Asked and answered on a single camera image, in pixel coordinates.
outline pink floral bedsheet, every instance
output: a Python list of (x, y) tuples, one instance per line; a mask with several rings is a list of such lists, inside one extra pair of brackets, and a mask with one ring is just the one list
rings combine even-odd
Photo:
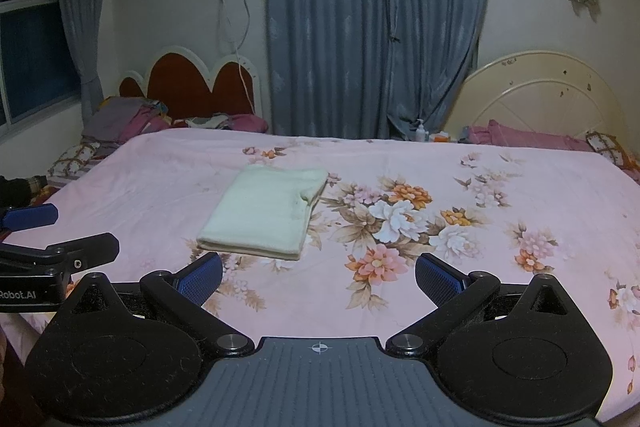
[[(204, 307), (256, 343), (372, 335), (384, 344), (434, 309), (413, 275), (431, 251), (503, 282), (553, 273), (614, 364), (599, 418), (640, 401), (640, 187), (596, 154), (168, 130), (134, 138), (55, 194), (54, 226), (7, 241), (43, 248), (111, 232), (121, 252), (102, 270), (112, 281), (177, 271), (202, 254), (196, 234), (250, 163), (331, 172), (300, 261), (221, 253), (223, 282)], [(25, 318), (42, 331), (50, 317)]]

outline headboard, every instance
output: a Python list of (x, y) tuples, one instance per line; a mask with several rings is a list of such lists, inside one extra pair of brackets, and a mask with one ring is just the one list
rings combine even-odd
[[(246, 84), (246, 92), (240, 78)], [(227, 55), (209, 71), (192, 51), (170, 46), (158, 52), (145, 76), (126, 71), (119, 85), (120, 96), (145, 96), (160, 100), (172, 118), (208, 117), (216, 112), (262, 115), (260, 85), (255, 67), (240, 56)]]
[(556, 52), (530, 51), (500, 58), (466, 79), (444, 130), (494, 119), (520, 130), (584, 138), (599, 130), (626, 143), (622, 108), (607, 83), (587, 64)]

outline light green folded cloth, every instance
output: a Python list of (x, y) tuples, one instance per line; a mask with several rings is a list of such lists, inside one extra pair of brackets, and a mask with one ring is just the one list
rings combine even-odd
[(198, 234), (199, 247), (299, 259), (327, 177), (324, 169), (245, 167)]

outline white cable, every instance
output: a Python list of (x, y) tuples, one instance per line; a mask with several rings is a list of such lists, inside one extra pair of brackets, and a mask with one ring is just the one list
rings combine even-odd
[[(232, 40), (227, 42), (229, 42), (230, 44), (233, 44), (234, 46), (234, 51), (236, 53), (236, 61), (238, 62), (238, 73), (240, 75), (240, 81), (242, 82), (242, 87), (244, 87), (244, 94), (246, 95), (246, 99), (249, 102), (249, 105), (251, 106), (251, 112), (255, 114), (254, 102), (252, 101), (251, 96), (249, 95), (249, 89), (246, 87), (246, 82), (244, 81), (244, 76), (242, 75), (242, 67), (240, 65), (240, 55), (238, 54), (238, 50), (244, 44), (244, 41), (246, 40), (246, 36), (249, 33), (249, 26), (251, 25), (251, 12), (249, 11), (249, 5), (247, 4), (246, 0), (242, 0), (242, 2), (244, 3), (244, 9), (246, 10), (246, 26), (244, 28), (244, 33), (242, 34), (242, 39), (240, 40), (239, 44), (236, 44), (236, 40), (233, 39), (233, 36), (232, 36)], [(233, 29), (233, 25), (231, 23), (231, 20), (229, 19), (229, 14), (228, 14), (228, 10), (226, 9), (225, 0), (222, 0), (222, 11), (225, 14), (226, 23), (228, 24), (228, 27), (229, 27), (229, 33), (231, 33), (231, 30)]]

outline window frame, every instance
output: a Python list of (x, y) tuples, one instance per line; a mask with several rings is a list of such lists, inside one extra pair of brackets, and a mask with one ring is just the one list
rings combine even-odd
[[(59, 0), (11, 0), (0, 2), (0, 14), (30, 8), (33, 6), (46, 6), (48, 4), (58, 3)], [(0, 50), (2, 50), (2, 40), (0, 38)], [(4, 108), (4, 117), (6, 122), (0, 124), (0, 143), (21, 133), (26, 128), (50, 118), (72, 105), (76, 105), (80, 101), (80, 94), (75, 93), (69, 96), (62, 96), (59, 100), (53, 100), (46, 104), (36, 107), (26, 113), (26, 115), (18, 118), (17, 121), (11, 122), (11, 109), (4, 85), (4, 68), (2, 66), (2, 53), (0, 52), (0, 103)]]

